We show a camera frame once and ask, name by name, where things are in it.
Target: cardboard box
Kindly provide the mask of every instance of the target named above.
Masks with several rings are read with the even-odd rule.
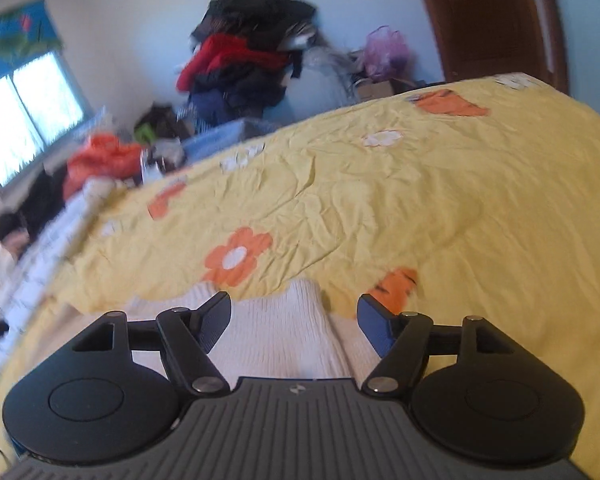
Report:
[[[360,101],[362,102],[371,101],[372,99],[391,97],[394,95],[394,88],[391,86],[391,82],[382,81],[381,83],[359,86],[358,95],[360,96]]]

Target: yellow bedsheet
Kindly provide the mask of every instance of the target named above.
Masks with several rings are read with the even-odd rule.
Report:
[[[573,460],[600,479],[600,117],[540,83],[446,88],[483,112],[369,102],[120,196],[61,268],[0,405],[59,303],[110,310],[205,277],[244,298],[302,275],[353,317],[360,294],[407,268],[409,301],[436,323],[485,316],[576,387],[586,423]]]

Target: blue curtain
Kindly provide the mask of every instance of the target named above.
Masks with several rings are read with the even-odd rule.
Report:
[[[44,0],[0,14],[0,78],[61,47]]]

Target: white flower center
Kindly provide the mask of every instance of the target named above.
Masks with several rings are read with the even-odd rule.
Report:
[[[222,259],[222,268],[224,270],[235,269],[241,261],[245,259],[247,256],[247,248],[246,247],[236,247],[235,249],[231,249],[227,254],[225,254]]]

